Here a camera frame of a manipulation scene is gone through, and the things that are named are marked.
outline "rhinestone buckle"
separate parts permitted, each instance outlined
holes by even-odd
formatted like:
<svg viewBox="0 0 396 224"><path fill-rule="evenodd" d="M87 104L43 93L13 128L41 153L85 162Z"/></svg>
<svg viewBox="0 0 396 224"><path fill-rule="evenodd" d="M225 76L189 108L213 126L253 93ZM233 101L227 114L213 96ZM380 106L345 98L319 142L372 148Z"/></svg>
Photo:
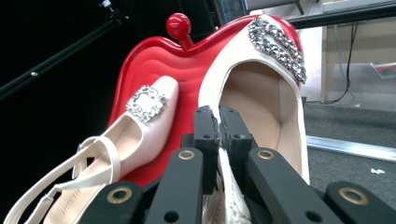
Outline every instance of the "rhinestone buckle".
<svg viewBox="0 0 396 224"><path fill-rule="evenodd" d="M166 101L164 94L144 85L131 97L126 109L140 121L148 122L160 114Z"/></svg>
<svg viewBox="0 0 396 224"><path fill-rule="evenodd" d="M256 17L247 26L250 42L256 49L275 58L280 64L285 66L293 74L297 81L306 82L306 71L304 68L303 54L297 50L294 42L277 29L269 21ZM266 36L269 35L275 40L272 43Z"/></svg>

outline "white shoe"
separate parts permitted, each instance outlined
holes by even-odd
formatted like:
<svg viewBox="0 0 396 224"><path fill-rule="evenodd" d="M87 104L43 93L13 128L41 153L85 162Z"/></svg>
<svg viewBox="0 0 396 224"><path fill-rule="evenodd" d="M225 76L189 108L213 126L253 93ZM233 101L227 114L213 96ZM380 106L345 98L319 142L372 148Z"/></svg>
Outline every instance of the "white shoe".
<svg viewBox="0 0 396 224"><path fill-rule="evenodd" d="M231 39L205 75L198 106L209 105L219 125L219 105L237 110L258 146L280 152L309 184L298 87L306 80L304 61L296 46L299 40L290 40L297 36L295 30L287 25L262 15ZM234 180L226 149L219 149L225 220L218 223L249 223L249 211Z"/></svg>
<svg viewBox="0 0 396 224"><path fill-rule="evenodd" d="M103 134L85 140L75 156L31 187L11 208L4 223L18 223L41 191L72 168L74 180L55 184L26 223L39 223L44 217L44 223L77 223L104 186L152 161L162 151L173 123L177 97L178 84L171 77L160 77L151 87L143 86L128 102L127 111ZM87 167L88 158L96 159ZM53 203L58 192L62 194Z"/></svg>

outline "shoe insole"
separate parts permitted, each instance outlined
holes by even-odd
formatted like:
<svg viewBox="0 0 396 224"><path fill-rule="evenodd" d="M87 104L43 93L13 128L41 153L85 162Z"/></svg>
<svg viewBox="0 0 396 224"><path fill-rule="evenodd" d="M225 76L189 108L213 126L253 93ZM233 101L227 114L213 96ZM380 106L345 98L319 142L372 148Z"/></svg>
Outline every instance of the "shoe insole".
<svg viewBox="0 0 396 224"><path fill-rule="evenodd" d="M262 63L241 63L225 83L221 105L236 109L259 147L269 147L301 174L297 102L290 84Z"/></svg>

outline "ankle strap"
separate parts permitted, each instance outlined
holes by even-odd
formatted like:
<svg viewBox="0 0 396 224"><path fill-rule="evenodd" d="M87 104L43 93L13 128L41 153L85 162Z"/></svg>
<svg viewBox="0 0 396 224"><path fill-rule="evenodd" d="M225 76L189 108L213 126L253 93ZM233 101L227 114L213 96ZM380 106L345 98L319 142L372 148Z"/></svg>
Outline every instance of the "ankle strap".
<svg viewBox="0 0 396 224"><path fill-rule="evenodd" d="M109 166L105 170L92 175L80 176L86 167L88 158L101 158L105 155L109 157L110 161ZM64 189L80 189L101 184L110 184L120 179L120 158L114 144L105 136L90 137L81 144L81 149L78 150L76 155L50 171L29 189L11 208L4 223L18 223L23 211L41 191L70 169L74 168L76 170L76 167L78 167L78 171L74 172L73 176L76 177L76 174L79 176L74 180L54 185L49 193L41 198L35 211L30 215L26 223L39 223L50 209L54 201L53 197L57 192L61 192Z"/></svg>

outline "shoe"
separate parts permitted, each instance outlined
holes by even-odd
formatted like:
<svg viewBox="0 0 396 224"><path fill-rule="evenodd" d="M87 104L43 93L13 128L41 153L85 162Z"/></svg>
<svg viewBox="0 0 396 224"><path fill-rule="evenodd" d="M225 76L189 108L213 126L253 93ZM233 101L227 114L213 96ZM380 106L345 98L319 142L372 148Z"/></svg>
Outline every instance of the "shoe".
<svg viewBox="0 0 396 224"><path fill-rule="evenodd" d="M221 50L205 74L198 105L209 105L219 125L219 105L237 110L258 146L279 151L309 184L299 91L305 81L295 30L278 17L261 15ZM225 223L249 223L227 148L219 149L219 172L225 187Z"/></svg>
<svg viewBox="0 0 396 224"><path fill-rule="evenodd" d="M177 98L178 84L171 77L160 77L151 87L143 86L131 97L127 111L103 134L85 140L75 156L31 187L11 208L4 223L18 223L36 196L72 168L73 180L55 184L26 222L39 223L44 217L44 223L78 222L104 186L152 161L162 151L173 124ZM95 160L87 167L88 158ZM51 206L58 192L62 194Z"/></svg>

